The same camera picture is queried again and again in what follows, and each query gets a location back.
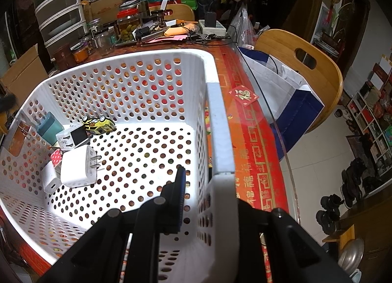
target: toy car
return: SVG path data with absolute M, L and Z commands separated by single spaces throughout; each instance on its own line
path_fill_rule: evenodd
M 114 122 L 105 116 L 101 116 L 99 118 L 90 118 L 86 115 L 83 117 L 82 122 L 87 132 L 96 135 L 110 132 L 115 127 Z

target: wooden chair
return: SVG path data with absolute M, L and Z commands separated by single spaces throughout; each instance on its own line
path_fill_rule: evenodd
M 332 113 L 342 95 L 343 77 L 339 67 L 309 42 L 281 29 L 270 29 L 261 34 L 254 49 L 279 59 L 306 79 L 325 105 L 307 133 L 318 127 Z M 314 69 L 310 69 L 296 57 L 298 49 L 304 50 L 316 60 Z
M 160 6 L 150 7 L 150 12 L 154 10 L 160 10 Z M 170 12 L 170 15 L 165 15 L 165 20 L 184 20 L 184 21 L 195 21 L 195 14 L 190 6 L 186 4 L 167 4 L 165 12 Z

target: red jar lid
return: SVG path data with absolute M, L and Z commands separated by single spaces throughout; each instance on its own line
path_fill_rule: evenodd
M 129 9 L 129 10 L 118 12 L 117 18 L 122 18 L 122 17 L 128 16 L 128 15 L 133 15 L 133 14 L 137 14 L 137 13 L 138 13 L 138 9 L 135 7 L 135 8 Z

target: white plastic basket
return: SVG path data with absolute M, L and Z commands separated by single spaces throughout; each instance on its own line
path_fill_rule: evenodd
M 213 149 L 210 181 L 206 101 Z M 107 210 L 136 209 L 158 196 L 181 164 L 187 171 L 184 222 L 181 233 L 161 235 L 159 279 L 234 281 L 239 249 L 234 158 L 211 54 L 162 50 L 88 63 L 42 82 L 22 110 L 33 122 L 51 111 L 62 124 L 81 121 L 85 114 L 105 115 L 116 123 L 116 131 L 91 138 L 103 160 L 97 183 L 62 186 L 52 196 L 42 191 L 40 180 L 51 150 L 33 128 L 18 157 L 1 149 L 0 205 L 46 261 L 53 264 Z

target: paper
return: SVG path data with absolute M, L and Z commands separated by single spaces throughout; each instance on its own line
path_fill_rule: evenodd
M 372 84 L 374 85 L 374 87 L 376 87 L 378 90 L 381 89 L 381 87 L 383 86 L 383 81 L 381 80 L 381 78 L 378 77 L 378 75 L 376 73 L 373 74 L 371 80 Z

